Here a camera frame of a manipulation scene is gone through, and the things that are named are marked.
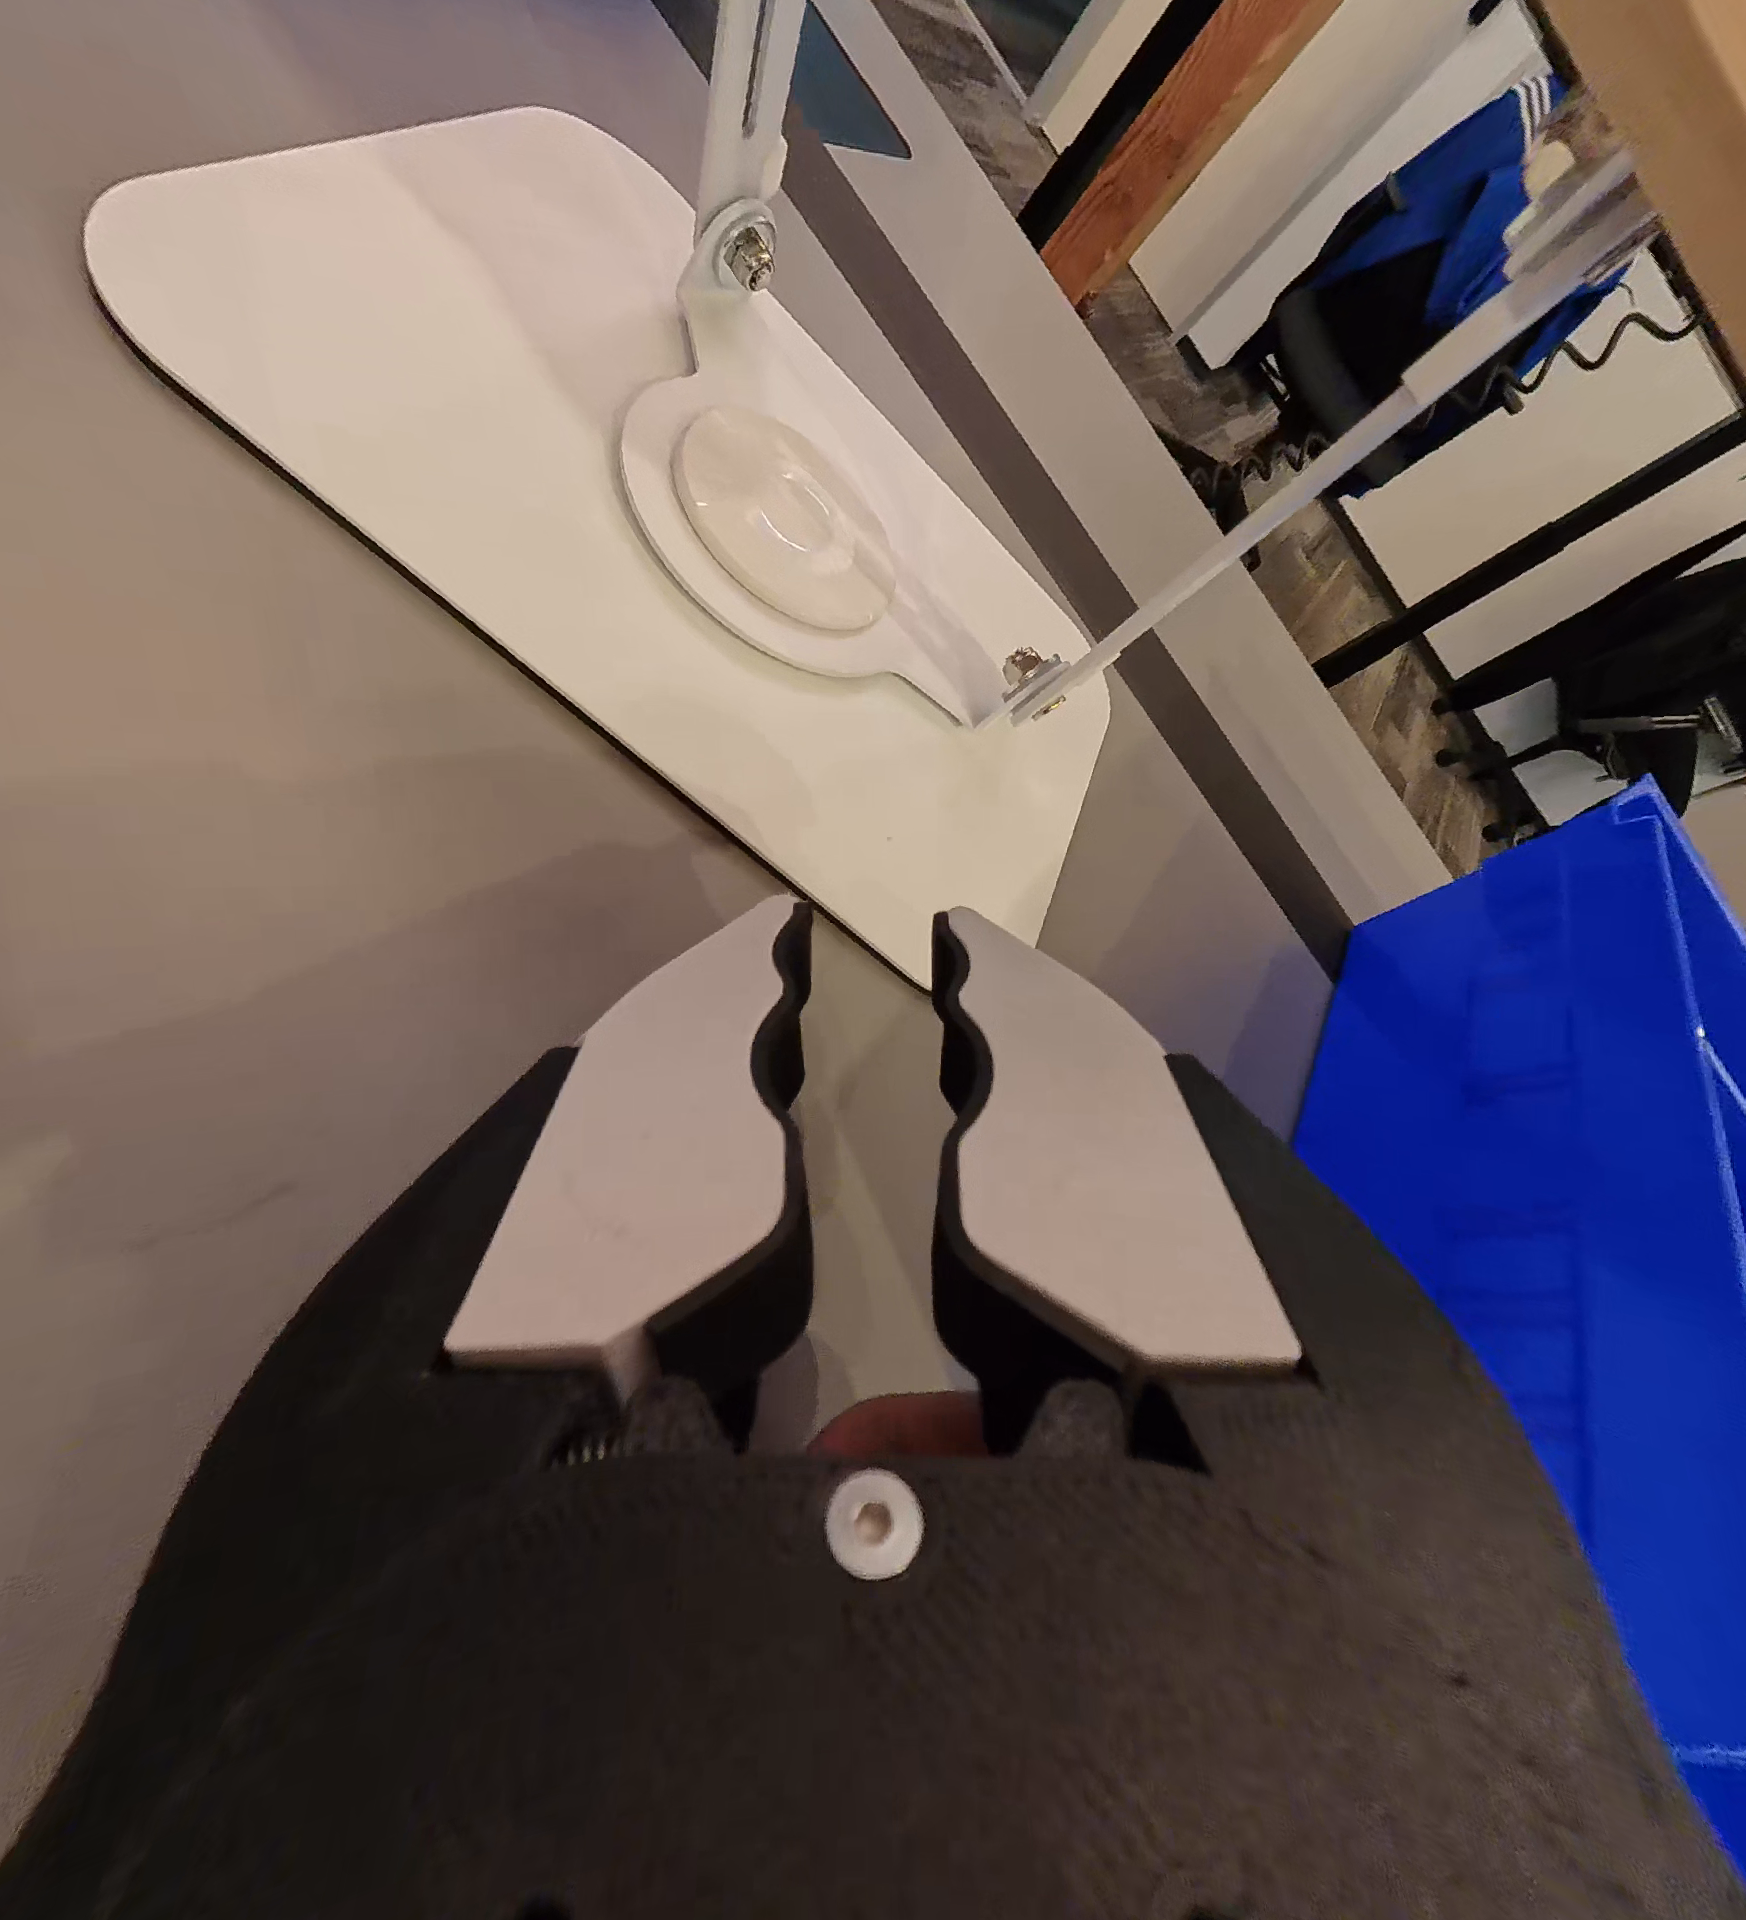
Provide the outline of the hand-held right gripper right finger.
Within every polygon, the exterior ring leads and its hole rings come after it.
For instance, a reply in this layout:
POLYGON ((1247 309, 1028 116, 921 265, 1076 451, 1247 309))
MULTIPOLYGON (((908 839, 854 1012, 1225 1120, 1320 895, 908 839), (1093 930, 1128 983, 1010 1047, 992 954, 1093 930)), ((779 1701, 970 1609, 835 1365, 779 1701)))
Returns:
POLYGON ((1303 1341, 1169 1053, 973 907, 933 921, 933 1327, 990 1456, 1196 1456, 1178 1394, 1303 1389, 1303 1341))

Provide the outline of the blue plastic bin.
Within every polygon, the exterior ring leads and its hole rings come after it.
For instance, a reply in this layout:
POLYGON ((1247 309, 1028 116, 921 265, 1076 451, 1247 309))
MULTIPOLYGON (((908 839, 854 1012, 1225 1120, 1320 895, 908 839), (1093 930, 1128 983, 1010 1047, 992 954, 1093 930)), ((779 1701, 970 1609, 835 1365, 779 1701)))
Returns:
POLYGON ((1746 930, 1651 780, 1354 928, 1292 1143, 1507 1397, 1746 1878, 1746 930))

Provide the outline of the black office chair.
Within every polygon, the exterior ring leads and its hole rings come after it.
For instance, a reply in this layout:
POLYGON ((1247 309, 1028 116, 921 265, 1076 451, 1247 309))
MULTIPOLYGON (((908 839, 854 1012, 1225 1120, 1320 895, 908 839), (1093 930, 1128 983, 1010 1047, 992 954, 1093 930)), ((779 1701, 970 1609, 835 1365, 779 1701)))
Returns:
MULTIPOLYGON (((1339 352, 1328 340, 1317 304, 1302 283, 1305 274, 1307 269, 1273 302, 1267 323, 1231 363, 1233 371, 1250 371, 1271 381, 1269 392, 1276 400, 1273 432, 1255 450, 1228 463, 1205 455, 1192 445, 1174 445, 1177 464, 1214 511, 1221 532, 1234 528, 1250 513, 1247 481, 1251 478, 1269 481, 1278 469, 1297 472, 1380 403, 1376 400, 1366 413, 1358 413, 1360 386, 1348 377, 1339 352)), ((1570 351, 1573 335, 1612 295, 1621 280, 1623 275, 1615 274, 1570 295, 1551 316, 1520 334, 1509 349, 1504 349, 1494 362, 1477 368, 1444 398, 1421 409, 1394 440, 1338 481, 1334 491, 1339 497, 1369 493, 1403 476, 1440 445, 1457 440, 1494 409, 1520 410, 1533 385, 1546 377, 1553 359, 1570 351)))

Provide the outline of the blue jacket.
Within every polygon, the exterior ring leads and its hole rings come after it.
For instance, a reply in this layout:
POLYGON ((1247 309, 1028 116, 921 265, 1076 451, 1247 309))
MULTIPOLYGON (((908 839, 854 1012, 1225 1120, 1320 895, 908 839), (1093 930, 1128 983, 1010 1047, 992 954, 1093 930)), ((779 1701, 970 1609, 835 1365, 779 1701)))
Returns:
POLYGON ((1388 395, 1436 337, 1507 281, 1507 231, 1529 207, 1525 165, 1566 96, 1553 68, 1444 131, 1331 231, 1302 283, 1360 386, 1388 395))

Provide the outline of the grey desk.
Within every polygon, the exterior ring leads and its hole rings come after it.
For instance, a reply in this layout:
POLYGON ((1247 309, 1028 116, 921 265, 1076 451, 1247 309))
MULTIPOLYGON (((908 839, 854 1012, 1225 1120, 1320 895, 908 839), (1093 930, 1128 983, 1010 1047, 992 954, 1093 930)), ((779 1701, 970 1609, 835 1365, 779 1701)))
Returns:
MULTIPOLYGON (((1208 527, 897 41, 906 158, 793 133, 777 287, 1036 572, 1208 527)), ((551 1044, 789 884, 160 381, 81 231, 141 175, 551 106, 690 192, 656 5, 0 5, 0 1855, 274 1335, 551 1044)), ((1291 1134, 1341 923, 1445 866, 1253 581, 1121 663, 1042 946, 1291 1134)), ((796 1451, 933 1335, 928 998, 815 925, 796 1451)))

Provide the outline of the white stand with wooden board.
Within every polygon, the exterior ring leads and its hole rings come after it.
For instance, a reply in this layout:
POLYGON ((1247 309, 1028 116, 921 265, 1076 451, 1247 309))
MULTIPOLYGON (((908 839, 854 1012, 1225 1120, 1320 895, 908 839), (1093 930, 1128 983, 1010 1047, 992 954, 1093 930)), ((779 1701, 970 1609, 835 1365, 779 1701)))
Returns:
POLYGON ((943 907, 1045 930, 1115 666, 1660 239, 1583 92, 1516 147, 1507 287, 1121 619, 1036 570, 788 312, 806 5, 721 5, 694 193, 525 106, 122 181, 142 359, 919 983, 943 907))

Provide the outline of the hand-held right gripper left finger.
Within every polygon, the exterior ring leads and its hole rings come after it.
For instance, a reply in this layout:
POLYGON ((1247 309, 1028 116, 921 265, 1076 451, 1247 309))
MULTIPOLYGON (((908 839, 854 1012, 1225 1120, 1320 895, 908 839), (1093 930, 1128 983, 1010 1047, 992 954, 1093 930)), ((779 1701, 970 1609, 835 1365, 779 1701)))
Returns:
POLYGON ((735 1451, 813 1311, 793 1107, 813 907, 756 905, 577 1042, 446 1330, 458 1374, 587 1374, 619 1409, 690 1383, 735 1451))

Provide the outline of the wooden post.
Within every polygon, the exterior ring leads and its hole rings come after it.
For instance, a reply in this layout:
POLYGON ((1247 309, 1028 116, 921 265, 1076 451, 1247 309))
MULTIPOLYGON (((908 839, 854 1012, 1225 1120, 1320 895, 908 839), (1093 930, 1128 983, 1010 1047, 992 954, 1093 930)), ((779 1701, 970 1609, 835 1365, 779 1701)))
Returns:
POLYGON ((1169 5, 1088 126, 1050 167, 1021 228, 1072 307, 1132 263, 1246 124, 1338 3, 1169 5))

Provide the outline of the wooden top office desk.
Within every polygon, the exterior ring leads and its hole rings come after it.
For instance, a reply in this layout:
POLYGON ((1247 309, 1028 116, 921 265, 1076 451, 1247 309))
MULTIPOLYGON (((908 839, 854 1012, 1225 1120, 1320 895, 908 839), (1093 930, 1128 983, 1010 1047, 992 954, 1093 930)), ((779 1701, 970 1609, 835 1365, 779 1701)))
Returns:
POLYGON ((1426 638, 1436 624, 1501 591, 1590 533, 1629 517, 1655 495, 1675 489, 1687 478, 1701 472, 1701 469, 1744 445, 1746 407, 1740 407, 1729 417, 1713 421, 1570 511, 1494 551, 1488 560, 1461 572, 1451 582, 1440 584, 1412 604, 1404 604, 1389 619, 1323 656, 1315 665, 1317 678, 1325 689, 1351 682, 1409 642, 1426 638))

